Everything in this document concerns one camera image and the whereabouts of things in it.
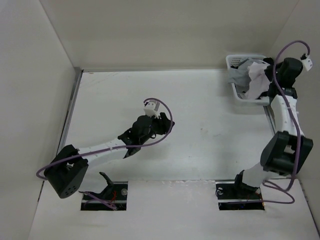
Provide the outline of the white tank top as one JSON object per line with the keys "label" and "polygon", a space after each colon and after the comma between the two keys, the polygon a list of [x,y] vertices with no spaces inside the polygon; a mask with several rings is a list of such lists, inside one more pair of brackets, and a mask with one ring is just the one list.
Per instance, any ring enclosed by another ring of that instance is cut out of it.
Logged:
{"label": "white tank top", "polygon": [[247,100],[256,100],[262,93],[269,90],[270,80],[265,74],[265,70],[269,66],[268,63],[253,62],[248,69],[248,76],[250,78],[249,89],[244,94]]}

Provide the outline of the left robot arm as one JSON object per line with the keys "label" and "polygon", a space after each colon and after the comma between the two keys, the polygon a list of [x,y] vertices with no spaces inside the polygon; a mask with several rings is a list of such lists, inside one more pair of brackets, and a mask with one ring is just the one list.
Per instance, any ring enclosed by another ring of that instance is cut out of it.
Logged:
{"label": "left robot arm", "polygon": [[56,155],[44,176],[59,198],[70,197],[76,191],[88,192],[99,199],[112,195],[113,182],[106,173],[100,171],[102,182],[89,178],[88,172],[95,167],[113,160],[133,156],[156,136],[167,136],[175,122],[164,112],[159,117],[141,115],[123,134],[100,145],[76,148],[66,145]]}

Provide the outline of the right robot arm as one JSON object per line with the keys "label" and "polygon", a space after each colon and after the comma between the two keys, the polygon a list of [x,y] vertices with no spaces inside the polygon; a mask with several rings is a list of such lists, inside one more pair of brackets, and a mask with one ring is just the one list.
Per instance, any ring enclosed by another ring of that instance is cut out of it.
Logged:
{"label": "right robot arm", "polygon": [[303,71],[303,62],[287,57],[264,71],[270,81],[267,95],[273,112],[275,134],[263,149],[260,161],[236,175],[232,192],[238,198],[253,194],[262,184],[276,176],[291,177],[293,185],[310,154],[314,143],[305,137],[298,120],[296,78]]}

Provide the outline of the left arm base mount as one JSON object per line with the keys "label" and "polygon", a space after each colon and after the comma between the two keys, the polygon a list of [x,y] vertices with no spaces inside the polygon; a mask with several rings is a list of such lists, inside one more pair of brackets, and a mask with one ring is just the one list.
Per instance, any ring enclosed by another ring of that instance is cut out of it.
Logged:
{"label": "left arm base mount", "polygon": [[105,180],[105,188],[99,192],[82,195],[81,211],[126,211],[128,188],[127,181],[112,181],[104,172],[99,174]]}

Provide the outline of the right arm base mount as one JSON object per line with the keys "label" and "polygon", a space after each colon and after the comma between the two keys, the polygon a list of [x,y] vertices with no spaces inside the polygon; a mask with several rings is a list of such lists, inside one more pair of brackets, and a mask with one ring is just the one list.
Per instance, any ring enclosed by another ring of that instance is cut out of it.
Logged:
{"label": "right arm base mount", "polygon": [[216,181],[215,187],[220,211],[265,210],[260,188],[254,192],[239,193],[235,190],[233,181]]}

